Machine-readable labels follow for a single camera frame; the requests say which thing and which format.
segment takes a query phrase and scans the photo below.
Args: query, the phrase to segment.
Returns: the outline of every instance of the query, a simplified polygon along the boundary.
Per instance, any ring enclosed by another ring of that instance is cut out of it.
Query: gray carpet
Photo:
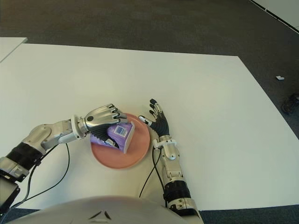
[[[0,5],[0,36],[25,36],[29,43],[239,56],[279,111],[289,95],[299,92],[299,35],[249,0],[0,0]],[[299,137],[299,110],[283,117]],[[211,224],[299,223],[298,209],[202,215]]]

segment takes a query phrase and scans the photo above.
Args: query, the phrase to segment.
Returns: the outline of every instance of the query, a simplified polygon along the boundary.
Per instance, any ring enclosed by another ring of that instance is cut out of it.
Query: robotic hand
[[[88,133],[109,145],[117,146],[107,135],[107,129],[127,122],[125,114],[113,104],[108,104],[89,112],[84,118],[74,115],[69,120],[35,127],[6,157],[0,158],[0,214],[8,210],[20,192],[15,182],[22,182],[30,169],[41,163],[46,150],[61,143],[82,139]]]
[[[153,129],[159,136],[153,140],[155,149],[161,150],[163,163],[162,177],[164,184],[164,199],[168,202],[168,208],[180,216],[200,214],[196,207],[195,201],[191,199],[190,191],[184,179],[183,172],[179,164],[179,151],[176,148],[176,141],[171,139],[167,119],[156,100],[150,100],[150,107],[153,109],[149,112],[154,116],[156,121],[139,116],[139,119]]]

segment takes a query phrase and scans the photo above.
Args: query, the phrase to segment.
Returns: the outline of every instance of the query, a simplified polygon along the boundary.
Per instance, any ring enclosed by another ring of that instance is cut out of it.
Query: black cable
[[[162,188],[163,188],[163,192],[165,192],[165,188],[164,188],[164,185],[163,185],[163,182],[162,182],[162,179],[161,179],[161,177],[160,177],[160,174],[159,174],[159,172],[158,172],[158,170],[157,170],[157,167],[156,167],[156,164],[155,164],[155,158],[154,158],[154,147],[153,147],[153,151],[152,151],[152,160],[153,160],[153,163],[154,163],[154,168],[155,168],[155,170],[156,170],[156,173],[157,173],[157,175],[158,175],[158,177],[159,177],[159,181],[160,181],[160,183],[161,183],[161,186],[162,186]]]
[[[26,202],[26,201],[28,201],[28,200],[30,200],[30,199],[36,197],[36,196],[39,196],[39,195],[41,195],[41,194],[47,192],[48,190],[51,190],[52,188],[56,187],[56,186],[57,186],[57,185],[64,179],[66,173],[67,173],[68,170],[69,170],[69,167],[70,167],[70,160],[71,160],[71,159],[70,159],[70,150],[69,150],[69,146],[67,145],[67,143],[66,143],[66,148],[67,148],[67,154],[68,154],[69,159],[68,159],[68,164],[67,164],[67,168],[66,168],[66,170],[65,170],[65,173],[64,173],[64,175],[62,176],[62,178],[60,179],[60,181],[58,181],[58,182],[57,182],[55,185],[53,185],[52,187],[50,187],[50,188],[48,188],[48,189],[42,191],[41,193],[38,193],[38,194],[36,194],[36,195],[34,195],[34,196],[32,196],[32,197],[26,199],[24,202]]]
[[[51,148],[51,149],[50,149],[50,150],[49,150],[49,151],[48,151],[48,152],[47,152],[47,153],[40,159],[40,161],[42,161],[42,160],[43,160],[43,159],[44,159],[50,152],[52,152],[53,149],[56,148],[56,147],[57,147],[57,145],[55,145],[53,148]],[[56,183],[55,185],[53,185],[52,187],[48,188],[47,190],[45,190],[45,191],[43,191],[43,192],[41,192],[41,193],[38,193],[38,194],[36,194],[36,195],[34,195],[34,196],[28,198],[29,193],[30,193],[30,185],[31,185],[32,175],[33,175],[33,173],[34,173],[34,171],[35,171],[35,169],[36,169],[36,167],[37,167],[37,165],[35,165],[35,166],[33,167],[32,171],[31,171],[30,176],[29,176],[29,179],[28,179],[27,192],[26,192],[26,195],[25,195],[24,199],[23,199],[22,201],[16,203],[16,204],[14,204],[13,206],[11,206],[11,207],[8,209],[8,211],[7,211],[5,214],[2,215],[0,224],[3,224],[3,223],[4,223],[4,220],[6,219],[8,213],[9,213],[12,209],[14,209],[14,208],[20,206],[20,205],[23,204],[25,201],[28,201],[28,200],[30,200],[30,199],[32,199],[32,198],[34,198],[34,197],[36,197],[36,196],[38,196],[38,195],[40,195],[40,194],[46,192],[46,191],[48,191],[48,190],[54,188],[55,186],[57,186],[57,185],[64,179],[64,177],[65,177],[65,175],[66,175],[66,173],[67,173],[67,171],[68,171],[68,169],[69,169],[69,166],[70,166],[70,151],[69,151],[69,147],[68,147],[67,143],[66,143],[66,148],[67,148],[67,152],[68,152],[69,160],[68,160],[68,165],[67,165],[66,171],[65,171],[63,177],[60,179],[60,181],[59,181],[58,183]]]
[[[160,150],[160,154],[159,154],[158,160],[154,163],[155,165],[157,165],[158,162],[159,162],[159,160],[160,160],[161,152],[162,152],[162,151]],[[149,173],[148,178],[146,179],[146,181],[145,181],[145,183],[144,183],[144,185],[143,185],[143,187],[142,187],[142,189],[141,189],[141,191],[140,191],[139,197],[141,197],[141,194],[142,194],[142,192],[143,192],[143,189],[144,189],[146,183],[148,182],[148,180],[149,180],[151,174],[153,173],[154,169],[155,169],[155,167],[153,167],[153,169],[151,169],[151,172]]]
[[[157,175],[158,175],[158,177],[159,177],[159,181],[160,181],[160,183],[161,183],[161,186],[162,186],[162,189],[163,189],[163,193],[165,193],[165,188],[164,188],[162,179],[161,179],[161,177],[160,177],[160,174],[159,174],[159,172],[158,172],[158,170],[157,170],[157,167],[156,167],[156,164],[155,164],[154,150],[155,150],[155,149],[154,149],[154,147],[153,147],[151,157],[152,157],[152,160],[153,160],[154,168],[155,168],[156,173],[157,173]]]

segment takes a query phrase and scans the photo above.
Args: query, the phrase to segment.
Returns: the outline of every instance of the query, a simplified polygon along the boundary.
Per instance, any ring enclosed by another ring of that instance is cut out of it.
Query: white tabletop
[[[85,116],[110,102],[150,116],[149,99],[155,98],[200,210],[299,203],[299,141],[236,56],[22,44],[0,69],[1,155],[36,125]],[[93,158],[89,139],[72,142],[70,150],[66,179],[23,208],[95,195],[138,196],[152,168],[150,153],[132,168],[106,168]],[[58,181],[66,164],[61,145],[36,170],[32,194]],[[156,175],[143,196],[163,204]]]
[[[0,63],[26,41],[26,37],[0,37]]]

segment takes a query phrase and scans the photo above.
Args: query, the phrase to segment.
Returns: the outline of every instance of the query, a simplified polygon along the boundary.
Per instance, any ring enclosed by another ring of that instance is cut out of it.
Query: round plate
[[[107,146],[91,143],[92,152],[97,161],[114,169],[128,168],[143,159],[150,146],[150,133],[147,126],[138,117],[127,113],[129,122],[135,124],[135,132],[127,153]]]

